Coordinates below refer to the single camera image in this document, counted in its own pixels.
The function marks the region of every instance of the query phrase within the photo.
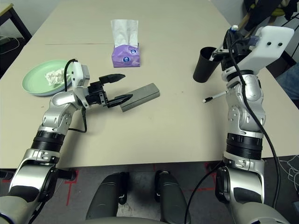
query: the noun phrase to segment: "white tissue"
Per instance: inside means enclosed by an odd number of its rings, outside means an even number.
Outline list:
[[[111,20],[114,46],[138,47],[138,20]]]
[[[64,68],[60,68],[56,71],[50,71],[45,74],[45,77],[49,83],[49,86],[55,84],[63,84],[64,83]]]

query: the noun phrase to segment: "black cup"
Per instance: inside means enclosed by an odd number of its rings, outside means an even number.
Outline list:
[[[205,47],[200,50],[199,59],[193,74],[193,79],[196,82],[205,83],[219,65],[222,57],[216,56],[213,61],[209,61],[214,50],[216,48],[213,47]]]

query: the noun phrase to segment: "black electrical wire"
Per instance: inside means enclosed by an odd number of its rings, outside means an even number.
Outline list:
[[[67,72],[67,68],[69,67],[70,63],[72,62],[77,62],[77,59],[73,58],[71,60],[69,60],[64,68],[64,91],[67,92],[67,79],[66,79],[66,72]],[[83,118],[83,123],[84,123],[84,131],[80,130],[80,129],[76,129],[76,128],[69,128],[70,131],[76,131],[76,132],[80,132],[80,133],[86,133],[87,132],[87,122],[86,122],[86,108],[84,106],[82,106],[81,109],[81,113],[82,113],[82,118]]]
[[[222,161],[218,162],[217,165],[210,171],[208,172],[199,182],[198,184],[196,185],[195,189],[193,190],[190,198],[189,198],[189,201],[188,201],[188,204],[187,204],[187,208],[186,208],[186,211],[185,211],[185,218],[184,218],[184,224],[187,224],[187,216],[188,216],[188,210],[189,210],[189,207],[190,207],[190,204],[191,204],[191,201],[193,199],[193,196],[196,192],[196,190],[198,189],[198,187],[201,185],[201,183],[209,176],[211,175],[213,172],[216,171],[216,169],[219,168],[219,166],[221,165]]]
[[[297,50],[298,46],[299,46],[299,42],[298,42],[298,44],[297,44],[297,47],[295,48],[294,52],[292,53],[292,56],[291,56],[291,57],[293,57],[293,56],[294,56],[294,54],[295,54],[295,52],[296,52],[296,50]]]
[[[29,220],[28,224],[32,224],[33,221],[36,219],[36,217],[39,215],[39,213],[41,213],[43,207],[45,206],[46,202],[42,202],[41,205],[39,206],[38,210],[35,210],[33,212],[33,216],[32,218]]]
[[[284,25],[286,25],[287,23],[289,23],[290,21],[292,21],[293,19],[299,19],[297,16],[299,15],[299,13],[297,13],[296,15],[294,15],[294,16],[292,16],[292,18],[289,20],[289,21],[287,21],[287,22],[285,22],[284,24],[282,24],[281,26],[283,27]]]
[[[77,62],[77,60],[75,58],[69,60],[64,68],[64,91],[67,92],[67,80],[66,80],[66,72],[67,72],[67,68],[69,67],[70,63],[72,62]]]
[[[84,123],[84,131],[76,129],[76,128],[69,128],[70,131],[76,131],[76,132],[80,132],[80,133],[86,133],[87,132],[86,109],[85,109],[85,107],[82,107],[81,112],[82,112],[82,118],[83,118],[83,123]]]
[[[279,164],[278,164],[278,158],[276,156],[276,152],[275,152],[275,149],[274,149],[274,146],[270,140],[270,137],[268,136],[267,132],[265,131],[263,125],[259,122],[258,118],[256,117],[256,115],[254,114],[254,112],[252,111],[251,107],[249,106],[248,102],[247,102],[247,98],[246,98],[246,92],[245,92],[245,86],[246,86],[246,83],[242,77],[242,74],[241,74],[241,71],[240,71],[240,68],[238,67],[235,59],[234,59],[234,56],[233,56],[233,52],[232,52],[232,49],[233,49],[233,46],[236,44],[236,43],[240,43],[240,42],[243,42],[244,40],[237,40],[235,42],[232,43],[232,45],[229,47],[228,51],[229,51],[229,55],[231,57],[231,60],[233,62],[233,65],[238,73],[238,76],[240,78],[240,81],[241,81],[241,85],[242,85],[242,95],[243,95],[243,101],[244,101],[244,104],[248,110],[248,112],[250,113],[250,115],[252,116],[253,120],[256,122],[256,124],[258,125],[258,127],[261,129],[262,133],[264,134],[264,136],[266,137],[268,143],[269,143],[269,146],[271,148],[271,151],[272,151],[272,154],[273,154],[273,157],[274,157],[274,162],[275,162],[275,168],[276,168],[276,172],[277,172],[277,182],[276,182],[276,190],[275,190],[275,195],[274,195],[274,199],[273,199],[273,204],[272,204],[272,207],[275,209],[276,208],[276,204],[277,204],[277,199],[278,199],[278,195],[279,195],[279,190],[280,190],[280,169],[279,169]]]

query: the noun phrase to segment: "silver robot arm segment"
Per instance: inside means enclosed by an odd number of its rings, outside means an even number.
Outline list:
[[[278,59],[294,31],[290,28],[264,27],[249,40],[235,30],[228,30],[222,53],[222,79],[227,82],[228,137],[223,153],[223,167],[217,170],[215,195],[225,203],[236,224],[284,223],[288,221],[275,209],[264,204],[264,161],[262,156],[263,133],[253,120],[243,100],[241,80],[228,55],[233,57],[245,81],[246,99],[262,125],[266,116],[262,107],[263,91],[256,76],[260,69]]]
[[[109,108],[129,100],[132,95],[108,100],[103,89],[105,83],[113,83],[124,77],[122,74],[100,77],[99,81],[86,88],[88,69],[74,62],[71,76],[73,90],[59,92],[51,98],[32,146],[26,151],[14,174],[9,194],[0,197],[0,224],[28,223],[38,206],[43,206],[51,199],[58,178],[75,178],[73,172],[55,167],[72,116],[76,110],[89,109],[92,104],[102,104]]]

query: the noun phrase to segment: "purple tissue box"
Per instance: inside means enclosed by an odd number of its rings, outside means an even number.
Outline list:
[[[140,67],[139,47],[121,45],[113,49],[113,67]]]

